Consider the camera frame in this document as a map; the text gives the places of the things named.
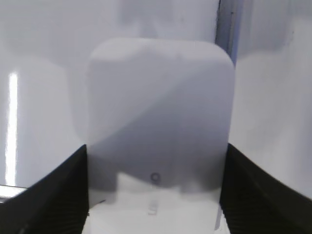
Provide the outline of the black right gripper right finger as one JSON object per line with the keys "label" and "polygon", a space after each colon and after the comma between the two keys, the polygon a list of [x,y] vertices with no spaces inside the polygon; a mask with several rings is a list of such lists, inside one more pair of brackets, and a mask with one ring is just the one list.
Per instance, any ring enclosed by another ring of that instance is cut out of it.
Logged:
{"label": "black right gripper right finger", "polygon": [[312,200],[228,144],[220,205],[232,234],[310,234]]}

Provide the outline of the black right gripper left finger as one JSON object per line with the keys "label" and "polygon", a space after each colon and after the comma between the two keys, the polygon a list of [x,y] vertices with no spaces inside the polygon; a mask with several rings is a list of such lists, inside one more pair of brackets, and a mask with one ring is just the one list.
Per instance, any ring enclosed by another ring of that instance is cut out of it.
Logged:
{"label": "black right gripper left finger", "polygon": [[82,145],[50,174],[0,206],[2,234],[80,234],[89,212]]}

